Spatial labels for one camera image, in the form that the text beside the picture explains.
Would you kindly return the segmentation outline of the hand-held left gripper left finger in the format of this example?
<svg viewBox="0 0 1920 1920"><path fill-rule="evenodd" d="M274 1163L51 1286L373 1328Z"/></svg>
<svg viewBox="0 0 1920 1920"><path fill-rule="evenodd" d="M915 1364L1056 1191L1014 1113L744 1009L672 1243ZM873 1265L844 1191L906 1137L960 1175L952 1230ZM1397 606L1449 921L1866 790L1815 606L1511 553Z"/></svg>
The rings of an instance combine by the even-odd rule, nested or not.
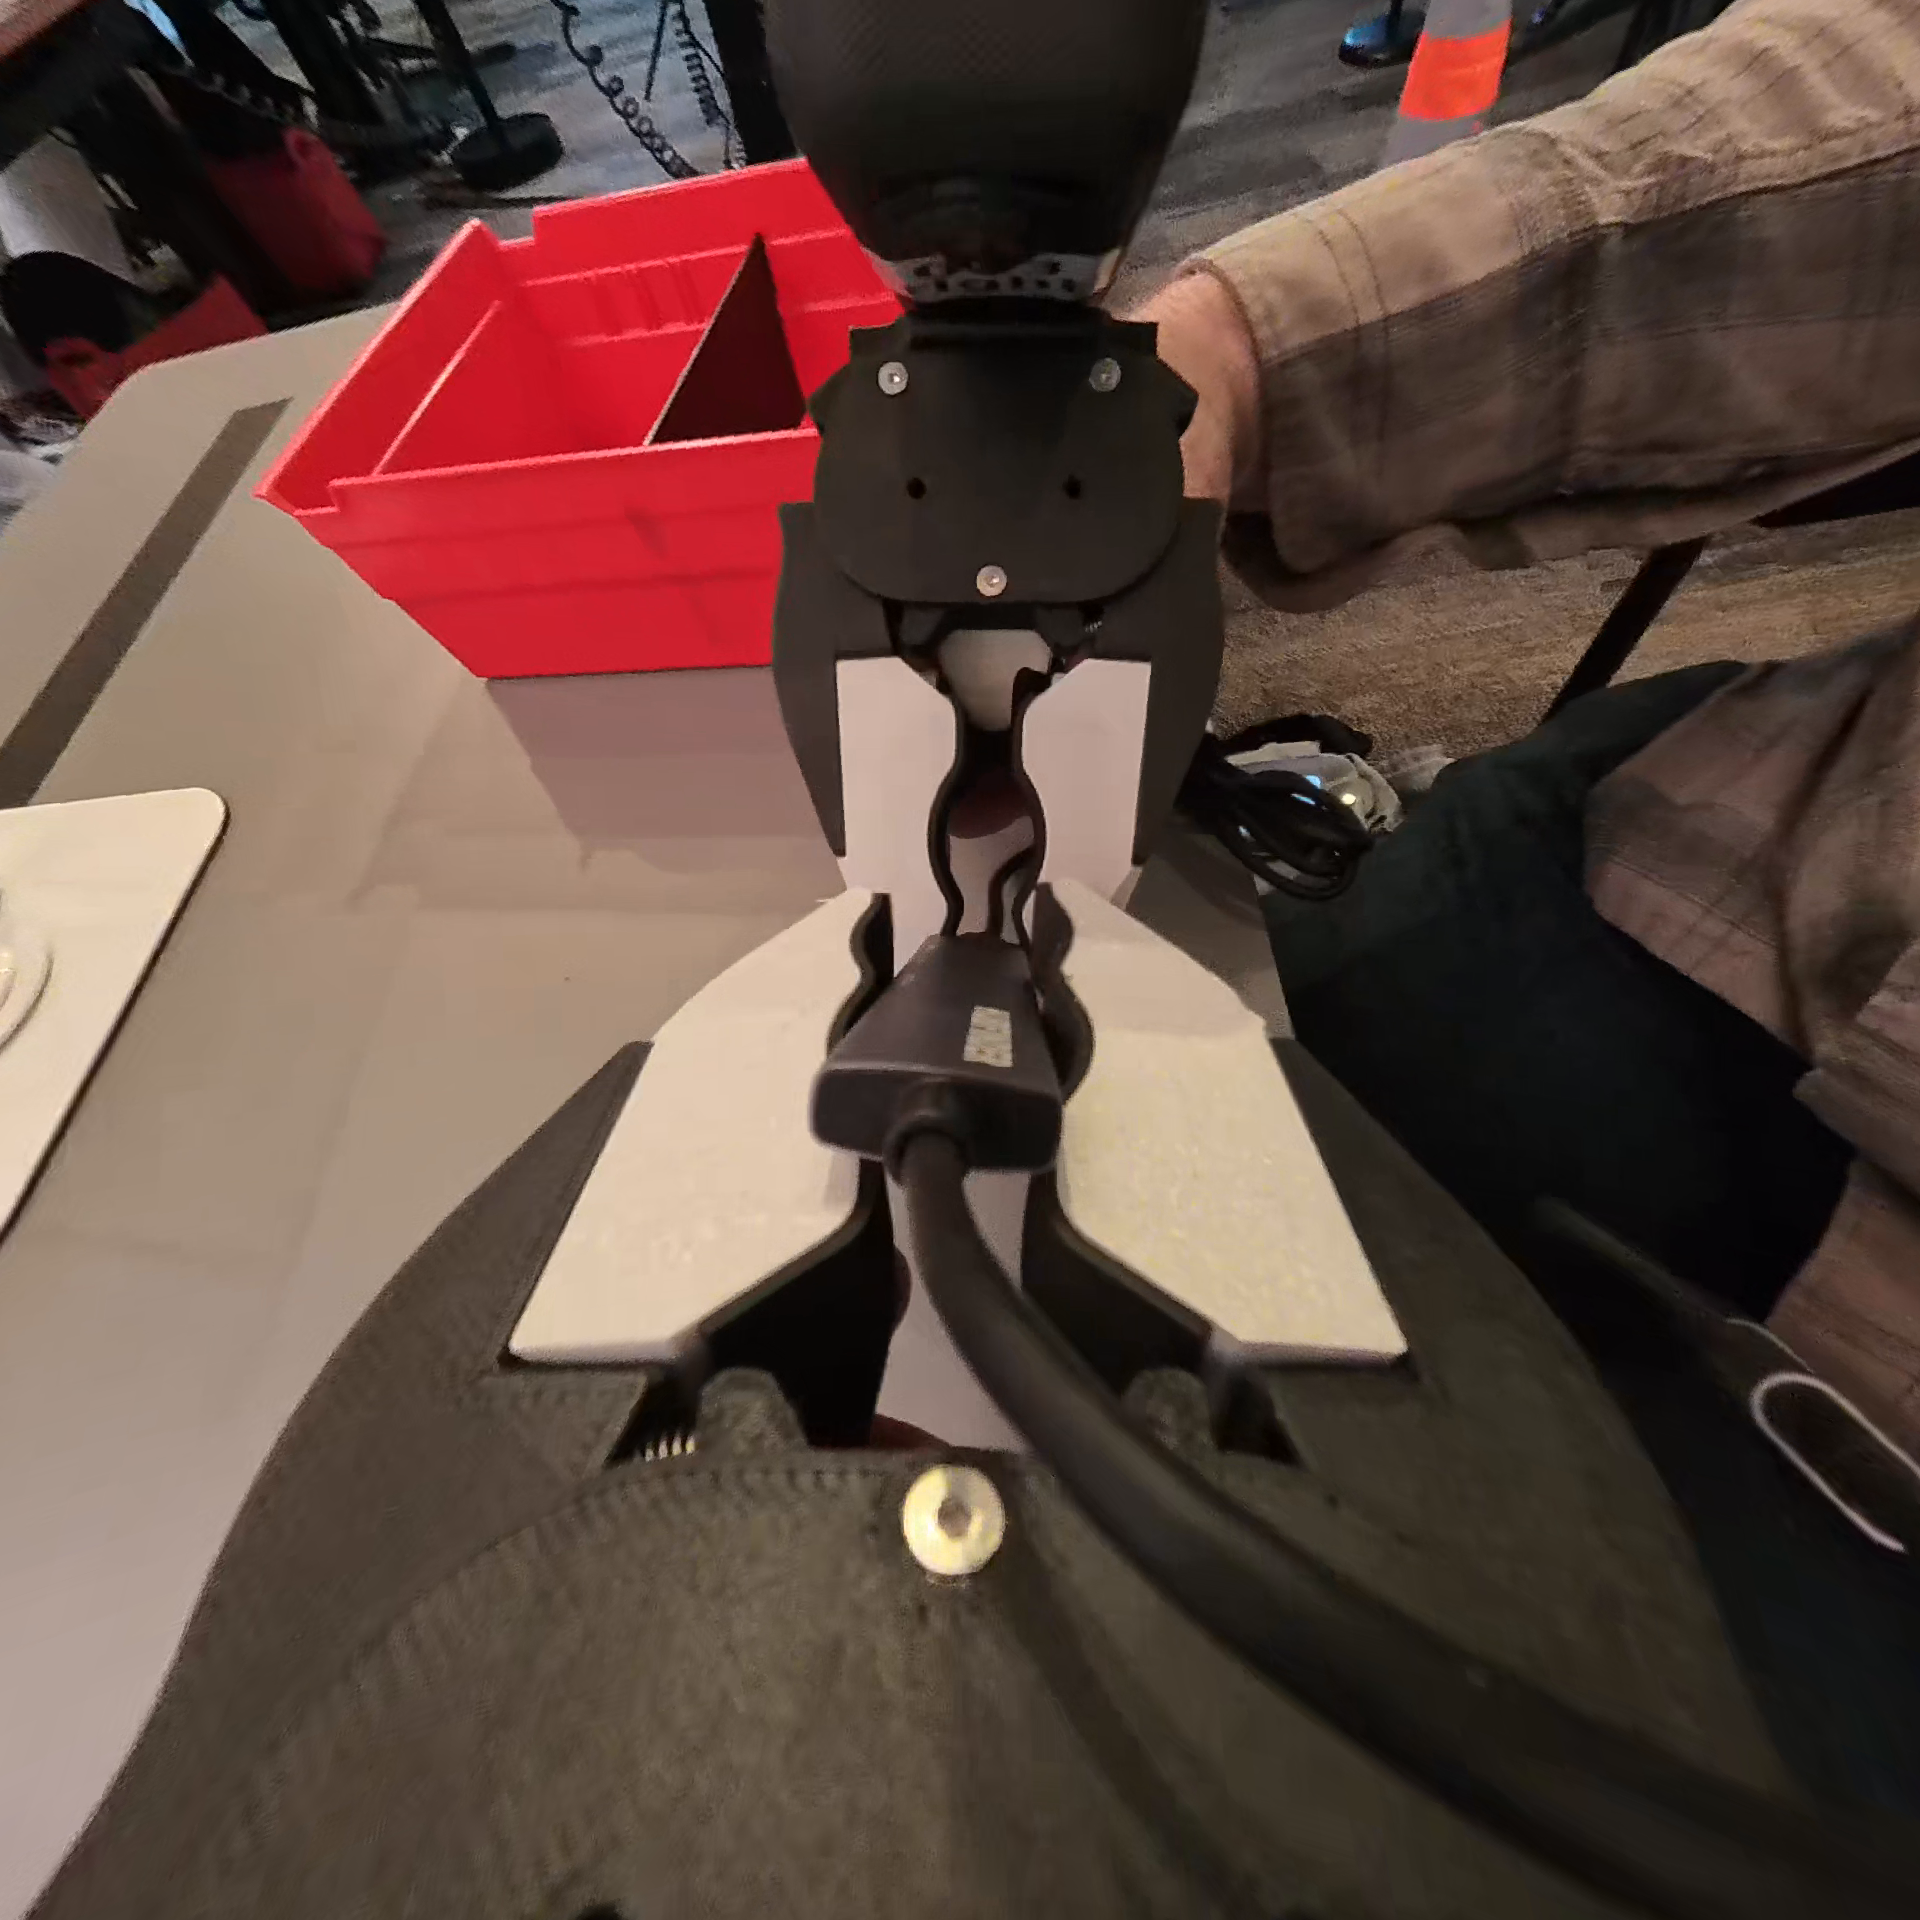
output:
<svg viewBox="0 0 1920 1920"><path fill-rule="evenodd" d="M895 912L837 892L645 1041L511 1325L511 1364L638 1364L672 1395L772 1372L813 1450L860 1450L903 1328L888 1167L813 1149L808 1090L895 978Z"/></svg>

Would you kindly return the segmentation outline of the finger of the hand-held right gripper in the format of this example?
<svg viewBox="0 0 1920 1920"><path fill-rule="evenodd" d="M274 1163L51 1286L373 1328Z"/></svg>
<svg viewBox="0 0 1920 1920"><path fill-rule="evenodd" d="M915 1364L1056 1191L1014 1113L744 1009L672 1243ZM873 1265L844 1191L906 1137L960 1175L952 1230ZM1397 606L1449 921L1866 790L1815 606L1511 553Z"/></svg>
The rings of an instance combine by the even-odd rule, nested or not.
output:
<svg viewBox="0 0 1920 1920"><path fill-rule="evenodd" d="M903 660L837 665L844 886L895 899L895 948L946 933L934 799L960 763L960 710Z"/></svg>
<svg viewBox="0 0 1920 1920"><path fill-rule="evenodd" d="M1014 680L1014 777L1037 799L1037 877L1018 892L1018 944L1037 944L1037 892L1085 886L1131 912L1136 892L1136 763L1149 763L1136 660L1075 660L1057 670L1018 665Z"/></svg>

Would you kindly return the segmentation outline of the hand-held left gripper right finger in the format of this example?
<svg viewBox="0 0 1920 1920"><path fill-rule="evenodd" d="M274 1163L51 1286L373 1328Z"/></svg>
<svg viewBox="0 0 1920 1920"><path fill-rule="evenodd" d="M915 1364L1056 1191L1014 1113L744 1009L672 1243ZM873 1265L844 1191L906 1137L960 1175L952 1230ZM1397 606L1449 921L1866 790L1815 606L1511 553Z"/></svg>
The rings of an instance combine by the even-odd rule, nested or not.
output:
<svg viewBox="0 0 1920 1920"><path fill-rule="evenodd" d="M1085 886L1045 886L1037 957L1085 1021L1056 1191L1026 1196L1026 1297L1136 1372L1397 1364L1261 1009Z"/></svg>

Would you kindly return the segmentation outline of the red plastic bin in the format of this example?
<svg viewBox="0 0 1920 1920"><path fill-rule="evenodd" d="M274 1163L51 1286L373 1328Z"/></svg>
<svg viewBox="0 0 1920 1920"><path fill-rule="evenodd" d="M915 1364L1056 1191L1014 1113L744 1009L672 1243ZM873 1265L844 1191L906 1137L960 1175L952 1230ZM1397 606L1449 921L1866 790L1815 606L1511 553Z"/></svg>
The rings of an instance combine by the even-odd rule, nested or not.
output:
<svg viewBox="0 0 1920 1920"><path fill-rule="evenodd" d="M813 421L645 448L751 234L800 394L903 318L808 163L471 223L254 493L478 680L769 665Z"/></svg>

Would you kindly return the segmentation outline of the person's right forearm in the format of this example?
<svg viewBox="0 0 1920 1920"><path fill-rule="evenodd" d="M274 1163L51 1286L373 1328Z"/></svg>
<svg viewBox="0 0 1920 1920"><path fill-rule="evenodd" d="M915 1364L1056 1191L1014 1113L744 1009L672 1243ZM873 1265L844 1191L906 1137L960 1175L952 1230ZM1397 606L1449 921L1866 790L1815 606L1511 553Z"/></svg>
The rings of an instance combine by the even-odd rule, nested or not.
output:
<svg viewBox="0 0 1920 1920"><path fill-rule="evenodd" d="M1190 257L1258 343L1217 553L1339 606L1668 551L1920 448L1920 8L1737 0L1596 89Z"/></svg>

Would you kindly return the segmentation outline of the person's right hand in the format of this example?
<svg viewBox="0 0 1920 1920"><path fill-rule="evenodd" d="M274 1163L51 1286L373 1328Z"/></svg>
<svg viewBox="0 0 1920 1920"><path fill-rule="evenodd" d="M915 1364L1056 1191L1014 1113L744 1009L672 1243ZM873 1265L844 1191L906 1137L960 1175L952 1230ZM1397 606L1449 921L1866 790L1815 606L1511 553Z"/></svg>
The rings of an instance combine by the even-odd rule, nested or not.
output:
<svg viewBox="0 0 1920 1920"><path fill-rule="evenodd" d="M1178 429L1190 493L1232 511L1261 506L1261 361L1244 334L1237 297L1215 267L1178 267L1136 300L1151 328L1161 368L1197 394Z"/></svg>

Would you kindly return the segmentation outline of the black bin divider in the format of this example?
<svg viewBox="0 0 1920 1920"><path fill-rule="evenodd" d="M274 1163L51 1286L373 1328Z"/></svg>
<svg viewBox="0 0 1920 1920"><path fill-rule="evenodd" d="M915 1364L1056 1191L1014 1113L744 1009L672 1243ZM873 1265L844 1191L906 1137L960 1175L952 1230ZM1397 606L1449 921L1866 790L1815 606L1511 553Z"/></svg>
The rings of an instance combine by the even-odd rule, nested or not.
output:
<svg viewBox="0 0 1920 1920"><path fill-rule="evenodd" d="M751 234L663 410L645 421L645 448L772 436L800 421L808 421L808 394L800 394L800 361L781 334L772 257L769 257L769 234Z"/></svg>

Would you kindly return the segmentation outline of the black floor lamp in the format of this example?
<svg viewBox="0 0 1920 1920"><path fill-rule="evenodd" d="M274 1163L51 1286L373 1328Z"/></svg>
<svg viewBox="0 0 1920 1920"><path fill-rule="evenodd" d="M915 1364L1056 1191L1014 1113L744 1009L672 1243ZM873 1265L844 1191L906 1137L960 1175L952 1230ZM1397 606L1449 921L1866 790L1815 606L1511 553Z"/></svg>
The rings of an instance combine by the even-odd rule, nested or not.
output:
<svg viewBox="0 0 1920 1920"><path fill-rule="evenodd" d="M450 0L413 0L413 20L426 28L426 49L434 69L459 87L459 98L478 108L471 135L450 140L450 170L471 186L471 191L504 191L504 186L532 186L551 170L561 170L561 135L551 108L499 108L499 89L478 87L478 60L454 28Z"/></svg>

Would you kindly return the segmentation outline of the orange traffic cone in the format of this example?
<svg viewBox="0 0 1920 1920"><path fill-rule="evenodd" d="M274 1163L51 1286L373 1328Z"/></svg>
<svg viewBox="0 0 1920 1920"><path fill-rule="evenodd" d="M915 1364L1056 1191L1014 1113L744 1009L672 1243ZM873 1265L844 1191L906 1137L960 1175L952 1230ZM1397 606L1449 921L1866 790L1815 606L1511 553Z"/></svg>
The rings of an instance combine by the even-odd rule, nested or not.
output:
<svg viewBox="0 0 1920 1920"><path fill-rule="evenodd" d="M1503 74L1511 74L1511 37L1519 37L1511 0L1421 0L1421 37L1410 60L1410 89L1397 89L1378 170L1481 135Z"/></svg>

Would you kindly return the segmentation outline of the red bag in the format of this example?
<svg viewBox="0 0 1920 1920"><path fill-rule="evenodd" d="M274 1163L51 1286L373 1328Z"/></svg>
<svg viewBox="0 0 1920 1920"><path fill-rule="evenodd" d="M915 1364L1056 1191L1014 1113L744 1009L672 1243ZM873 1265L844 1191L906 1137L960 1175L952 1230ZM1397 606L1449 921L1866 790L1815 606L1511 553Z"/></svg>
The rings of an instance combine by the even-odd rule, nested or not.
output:
<svg viewBox="0 0 1920 1920"><path fill-rule="evenodd" d="M167 310L133 343L51 334L45 379L73 421L92 421L133 368L241 343L241 334L266 334L266 318L231 274L211 274L186 310Z"/></svg>
<svg viewBox="0 0 1920 1920"><path fill-rule="evenodd" d="M321 135L274 129L274 140L200 170L298 297L328 300L376 274L391 230Z"/></svg>

